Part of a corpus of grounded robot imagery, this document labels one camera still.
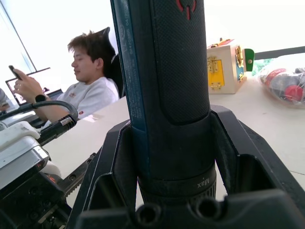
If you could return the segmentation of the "person's left hand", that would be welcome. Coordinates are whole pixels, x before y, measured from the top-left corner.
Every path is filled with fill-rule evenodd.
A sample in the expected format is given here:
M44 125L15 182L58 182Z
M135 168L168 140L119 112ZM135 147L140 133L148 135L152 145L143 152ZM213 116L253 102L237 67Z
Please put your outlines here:
M17 80L14 85L14 93L19 94L28 103L34 103L38 95L43 94L40 84L27 75L22 80Z

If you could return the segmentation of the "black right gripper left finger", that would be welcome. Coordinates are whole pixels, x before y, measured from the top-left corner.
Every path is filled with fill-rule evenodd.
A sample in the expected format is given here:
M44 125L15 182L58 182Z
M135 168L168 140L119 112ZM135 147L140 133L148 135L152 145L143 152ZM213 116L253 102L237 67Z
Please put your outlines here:
M110 129L89 163L68 220L70 229L129 229L135 214L137 169L126 120Z

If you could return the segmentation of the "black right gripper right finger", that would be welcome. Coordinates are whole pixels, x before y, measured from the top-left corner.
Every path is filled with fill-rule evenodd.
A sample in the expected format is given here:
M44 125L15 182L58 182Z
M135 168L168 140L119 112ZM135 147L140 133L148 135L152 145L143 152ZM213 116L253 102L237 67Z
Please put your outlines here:
M305 191L266 140L223 106L212 105L211 117L216 162L227 193L280 189L303 215Z

